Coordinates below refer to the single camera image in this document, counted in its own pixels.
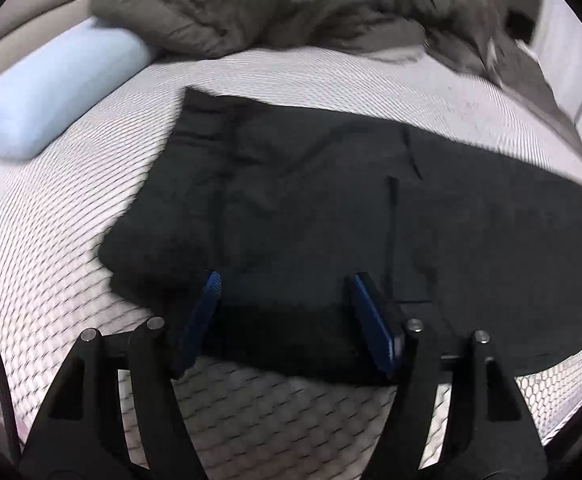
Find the black pants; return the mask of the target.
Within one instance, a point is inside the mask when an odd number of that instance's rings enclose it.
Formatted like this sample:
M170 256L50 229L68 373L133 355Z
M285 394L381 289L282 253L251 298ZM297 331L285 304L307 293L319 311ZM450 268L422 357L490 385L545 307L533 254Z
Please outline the black pants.
M217 273L203 353L279 374L382 384L358 272L446 341L487 330L516 374L582 348L582 186L391 120L189 88L98 257L172 323Z

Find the white honeycomb mattress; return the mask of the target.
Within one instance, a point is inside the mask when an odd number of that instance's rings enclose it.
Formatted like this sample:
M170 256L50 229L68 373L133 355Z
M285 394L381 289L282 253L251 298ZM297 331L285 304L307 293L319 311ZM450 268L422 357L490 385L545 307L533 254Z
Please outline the white honeycomb mattress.
M330 50L252 50L153 64L25 164L0 162L0 354L14 411L33 424L78 335L131 330L146 312L111 294L95 250L195 86L277 105L409 122L582 183L582 160L486 81L432 58L393 65ZM356 479L389 389L328 386L200 359L175 386L213 479Z

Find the light blue pillow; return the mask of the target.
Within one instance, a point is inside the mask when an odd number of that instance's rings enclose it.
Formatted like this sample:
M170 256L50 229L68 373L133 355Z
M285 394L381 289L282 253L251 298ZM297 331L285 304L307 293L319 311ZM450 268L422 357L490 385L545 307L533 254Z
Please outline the light blue pillow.
M89 18L0 74L0 159L26 162L149 66L157 49Z

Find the dark grey duvet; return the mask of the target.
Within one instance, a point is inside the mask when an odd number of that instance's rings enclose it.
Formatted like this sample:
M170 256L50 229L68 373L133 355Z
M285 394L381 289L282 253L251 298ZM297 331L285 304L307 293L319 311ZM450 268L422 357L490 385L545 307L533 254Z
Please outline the dark grey duvet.
M492 0L90 0L90 11L196 60L303 46L395 63L427 54L487 80L582 155L574 122L538 62L506 34Z

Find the white wardrobe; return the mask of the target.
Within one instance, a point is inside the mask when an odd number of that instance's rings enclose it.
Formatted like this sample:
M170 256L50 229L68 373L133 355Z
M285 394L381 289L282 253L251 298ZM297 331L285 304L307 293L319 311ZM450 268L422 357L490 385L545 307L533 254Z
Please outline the white wardrobe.
M582 136L582 22L565 0L540 0L527 44L518 42L540 65L556 102Z

